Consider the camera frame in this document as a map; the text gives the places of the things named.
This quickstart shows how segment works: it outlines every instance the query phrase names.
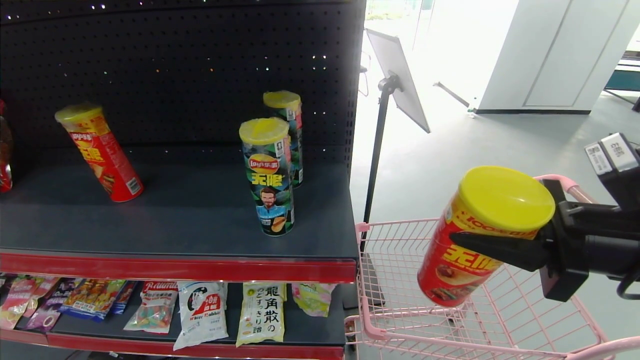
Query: white pillar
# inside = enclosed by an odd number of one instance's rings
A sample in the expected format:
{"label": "white pillar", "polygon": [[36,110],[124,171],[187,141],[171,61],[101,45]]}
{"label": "white pillar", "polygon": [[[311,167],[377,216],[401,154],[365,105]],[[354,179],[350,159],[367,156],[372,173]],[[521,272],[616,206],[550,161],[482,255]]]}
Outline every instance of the white pillar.
{"label": "white pillar", "polygon": [[640,23],[640,0],[520,0],[477,106],[592,109]]}
{"label": "white pillar", "polygon": [[426,71],[479,112],[588,112],[640,0],[436,0]]}

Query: candy bag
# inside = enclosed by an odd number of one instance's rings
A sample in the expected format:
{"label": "candy bag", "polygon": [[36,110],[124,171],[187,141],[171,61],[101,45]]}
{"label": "candy bag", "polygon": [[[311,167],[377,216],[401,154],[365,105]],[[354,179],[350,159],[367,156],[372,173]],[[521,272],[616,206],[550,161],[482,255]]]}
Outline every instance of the candy bag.
{"label": "candy bag", "polygon": [[41,279],[42,282],[29,299],[27,309],[23,314],[23,316],[26,318],[30,318],[31,315],[36,312],[36,309],[38,308],[38,300],[40,300],[41,297],[47,295],[51,291],[51,289],[58,283],[58,281],[60,281],[60,278],[55,276],[43,276],[38,278]]}
{"label": "candy bag", "polygon": [[131,294],[133,294],[133,288],[138,284],[137,281],[127,281],[126,284],[122,287],[122,291],[118,295],[116,302],[111,306],[112,314],[123,314],[124,309],[127,307],[127,303],[131,298]]}
{"label": "candy bag", "polygon": [[179,281],[178,288],[182,331],[173,344],[174,351],[228,337],[225,284]]}
{"label": "candy bag", "polygon": [[60,312],[102,321],[124,286],[124,280],[85,279],[60,306]]}
{"label": "candy bag", "polygon": [[51,294],[45,303],[36,310],[31,319],[29,319],[25,329],[38,329],[42,332],[50,331],[60,317],[58,309],[67,297],[71,295],[74,288],[76,288],[76,281],[74,279],[63,279],[53,294]]}
{"label": "candy bag", "polygon": [[0,307],[0,329],[11,330],[27,309],[38,284],[33,277],[20,276],[13,281],[9,295]]}
{"label": "candy bag", "polygon": [[309,316],[329,316],[331,292],[336,284],[292,283],[293,301]]}
{"label": "candy bag", "polygon": [[178,298],[178,284],[175,281],[146,281],[140,297],[142,304],[124,329],[169,333],[173,307]]}
{"label": "candy bag", "polygon": [[287,300],[287,285],[245,282],[243,294],[236,347],[264,340],[283,342],[283,304]]}

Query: red shelf edge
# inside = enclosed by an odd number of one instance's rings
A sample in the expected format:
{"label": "red shelf edge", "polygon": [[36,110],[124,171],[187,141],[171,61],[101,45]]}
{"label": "red shelf edge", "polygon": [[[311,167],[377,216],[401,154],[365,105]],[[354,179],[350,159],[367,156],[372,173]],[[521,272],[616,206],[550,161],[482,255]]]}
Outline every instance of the red shelf edge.
{"label": "red shelf edge", "polygon": [[100,258],[0,253],[0,272],[128,280],[353,283],[356,261],[257,258]]}
{"label": "red shelf edge", "polygon": [[0,329],[0,340],[47,346],[47,337],[39,332]]}
{"label": "red shelf edge", "polygon": [[121,340],[88,336],[47,334],[50,347],[98,352],[123,352],[155,356],[231,357],[252,359],[320,359],[342,360],[342,347],[307,347],[297,345],[235,345],[201,344],[173,351],[168,341]]}

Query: green chip can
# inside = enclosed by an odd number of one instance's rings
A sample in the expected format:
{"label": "green chip can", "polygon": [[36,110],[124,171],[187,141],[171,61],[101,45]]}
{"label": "green chip can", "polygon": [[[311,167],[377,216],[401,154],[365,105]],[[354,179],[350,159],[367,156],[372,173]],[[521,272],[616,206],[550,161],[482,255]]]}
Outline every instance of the green chip can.
{"label": "green chip can", "polygon": [[244,165],[262,231],[281,236],[293,227],[289,125],[277,117],[243,122]]}
{"label": "green chip can", "polygon": [[291,143],[291,175],[293,187],[302,184],[302,101],[300,95],[286,91],[266,92],[262,102],[271,110],[270,116],[279,117],[289,123]]}

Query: lay's chip canister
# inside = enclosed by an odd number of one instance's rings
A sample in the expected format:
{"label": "lay's chip canister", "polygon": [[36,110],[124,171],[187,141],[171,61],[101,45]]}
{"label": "lay's chip canister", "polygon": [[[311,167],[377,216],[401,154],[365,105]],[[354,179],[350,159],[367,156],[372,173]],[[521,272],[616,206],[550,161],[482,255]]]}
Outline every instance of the lay's chip canister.
{"label": "lay's chip canister", "polygon": [[291,143],[291,176],[293,187],[302,184],[302,101],[300,95],[286,91],[266,92],[262,102],[271,110],[269,116],[279,117],[289,123]]}
{"label": "lay's chip canister", "polygon": [[56,112],[55,118],[76,143],[111,200],[125,202],[142,193],[142,182],[109,129],[102,106],[90,102],[70,105]]}
{"label": "lay's chip canister", "polygon": [[469,170],[429,242],[418,271],[420,289],[436,304],[462,304],[502,262],[454,244],[449,235],[467,231],[531,240],[555,210],[549,191],[526,174],[494,166]]}
{"label": "lay's chip canister", "polygon": [[265,234],[281,236],[293,227],[289,124],[277,117],[240,125],[244,165],[255,210]]}

